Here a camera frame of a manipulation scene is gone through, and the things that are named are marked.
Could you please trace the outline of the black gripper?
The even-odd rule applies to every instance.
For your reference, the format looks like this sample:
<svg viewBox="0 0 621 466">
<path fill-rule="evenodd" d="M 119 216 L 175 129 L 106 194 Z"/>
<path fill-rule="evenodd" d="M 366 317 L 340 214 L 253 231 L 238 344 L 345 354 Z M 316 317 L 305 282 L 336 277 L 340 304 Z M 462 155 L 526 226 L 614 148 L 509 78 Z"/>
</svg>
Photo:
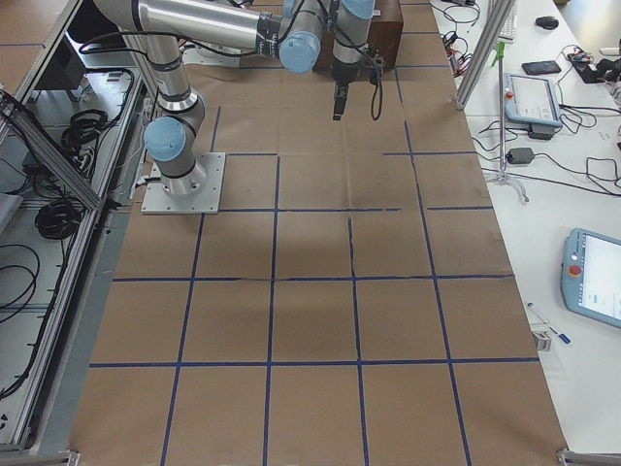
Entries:
<svg viewBox="0 0 621 466">
<path fill-rule="evenodd" d="M 333 120 L 341 120 L 347 101 L 347 86 L 358 79 L 364 65 L 360 46 L 333 46 L 331 77 L 335 82 Z"/>
</svg>

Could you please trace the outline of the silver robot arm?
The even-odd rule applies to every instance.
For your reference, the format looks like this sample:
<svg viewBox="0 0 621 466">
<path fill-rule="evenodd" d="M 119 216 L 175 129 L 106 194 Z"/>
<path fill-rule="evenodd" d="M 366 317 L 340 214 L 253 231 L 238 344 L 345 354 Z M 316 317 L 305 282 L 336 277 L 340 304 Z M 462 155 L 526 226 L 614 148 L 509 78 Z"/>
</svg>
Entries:
<svg viewBox="0 0 621 466">
<path fill-rule="evenodd" d="M 162 111 L 147 126 L 145 143 L 160 171 L 161 190 L 173 199 L 204 191 L 211 172 L 193 150 L 206 104 L 186 75 L 186 50 L 208 60 L 260 55 L 305 75 L 330 31 L 334 120 L 343 117 L 348 89 L 361 70 L 376 75 L 382 70 L 368 43 L 372 1 L 286 1 L 281 14 L 254 11 L 236 1 L 98 1 L 95 6 L 120 33 L 144 44 L 140 52 L 157 85 Z"/>
</svg>

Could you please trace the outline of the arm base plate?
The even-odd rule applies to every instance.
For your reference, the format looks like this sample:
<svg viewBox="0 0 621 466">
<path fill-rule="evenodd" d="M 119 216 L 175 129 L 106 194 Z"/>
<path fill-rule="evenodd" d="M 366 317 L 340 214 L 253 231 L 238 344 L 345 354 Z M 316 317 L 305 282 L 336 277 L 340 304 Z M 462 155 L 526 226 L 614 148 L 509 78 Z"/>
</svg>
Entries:
<svg viewBox="0 0 621 466">
<path fill-rule="evenodd" d="M 202 152 L 192 172 L 179 179 L 167 178 L 153 163 L 141 211 L 146 215 L 215 215 L 219 211 L 225 152 Z"/>
</svg>

